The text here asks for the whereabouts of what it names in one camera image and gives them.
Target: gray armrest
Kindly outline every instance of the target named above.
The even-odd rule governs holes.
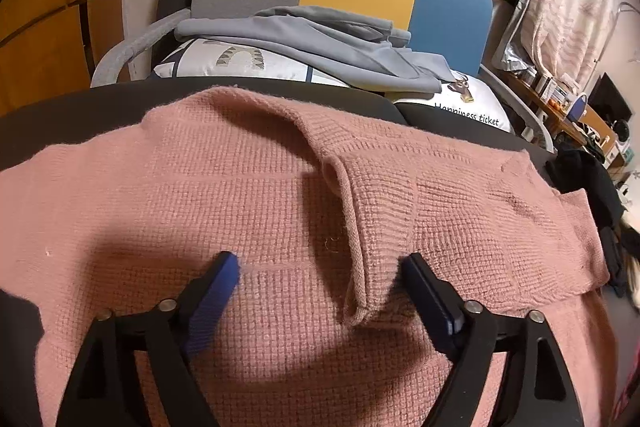
[[[116,44],[96,66],[94,76],[91,79],[91,87],[115,84],[120,70],[127,62],[148,50],[168,32],[175,29],[180,21],[189,17],[191,17],[191,9],[184,8],[154,22],[139,37]]]
[[[542,135],[545,141],[545,149],[549,152],[554,151],[554,144],[551,140],[551,135],[546,129],[545,125],[536,117],[532,110],[527,107],[519,97],[509,87],[503,83],[497,76],[489,71],[482,64],[479,71],[480,79],[491,89],[498,94],[509,106],[524,120],[524,123],[531,127],[533,132],[538,135]]]

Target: pink patterned curtain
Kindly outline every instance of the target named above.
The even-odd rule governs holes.
[[[583,90],[602,51],[615,0],[531,0],[520,39],[538,70]]]

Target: white pillow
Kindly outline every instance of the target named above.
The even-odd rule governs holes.
[[[349,87],[302,62],[267,50],[210,39],[192,39],[154,68],[162,77],[260,76]]]
[[[455,83],[442,83],[442,92],[388,92],[386,97],[393,103],[422,103],[439,107],[472,120],[493,125],[503,131],[513,132],[507,114],[494,92],[479,78],[452,71]]]

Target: black screen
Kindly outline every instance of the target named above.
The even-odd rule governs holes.
[[[616,120],[628,121],[633,115],[607,73],[603,74],[593,87],[589,95],[589,105],[609,126]]]

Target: pink sweater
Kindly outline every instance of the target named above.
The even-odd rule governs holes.
[[[241,280],[193,368],[222,425],[420,425],[449,363],[397,284],[412,251],[494,312],[541,309],[586,424],[610,413],[615,344],[594,292],[607,270],[586,195],[549,188],[525,152],[218,88],[49,147],[0,173],[0,194],[0,287],[42,315],[45,426],[95,313],[177,295],[220,250]]]

